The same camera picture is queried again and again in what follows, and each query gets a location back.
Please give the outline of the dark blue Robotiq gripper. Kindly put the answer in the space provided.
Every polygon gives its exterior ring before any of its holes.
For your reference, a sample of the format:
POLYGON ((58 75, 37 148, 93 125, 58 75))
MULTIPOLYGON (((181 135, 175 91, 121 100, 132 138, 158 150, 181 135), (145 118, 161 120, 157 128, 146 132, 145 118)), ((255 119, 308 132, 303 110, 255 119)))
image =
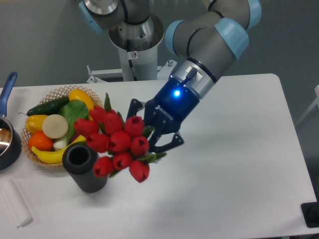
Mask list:
MULTIPOLYGON (((149 101, 141 102, 132 99, 127 113, 127 119, 137 115, 145 108, 144 122, 154 126, 160 135, 177 132, 181 123, 198 105, 199 98, 181 81, 171 77, 160 91, 149 101)), ((166 152, 184 144, 180 134, 175 133, 171 142, 162 146, 150 143, 149 152, 166 152)))

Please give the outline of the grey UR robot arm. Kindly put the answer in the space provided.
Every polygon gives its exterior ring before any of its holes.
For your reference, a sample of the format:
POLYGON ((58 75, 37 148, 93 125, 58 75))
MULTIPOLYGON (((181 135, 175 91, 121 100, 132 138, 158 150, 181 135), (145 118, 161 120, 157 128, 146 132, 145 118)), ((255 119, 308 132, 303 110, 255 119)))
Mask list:
POLYGON ((183 64, 149 101, 131 101, 128 116, 144 110, 144 122, 155 128, 150 152, 162 153, 183 144, 181 123, 240 58, 249 44, 247 30, 261 19, 257 0, 207 0, 207 13, 164 28, 147 0, 82 0, 79 8, 96 31, 107 30, 118 49, 125 81, 155 80, 158 45, 184 58, 183 64))

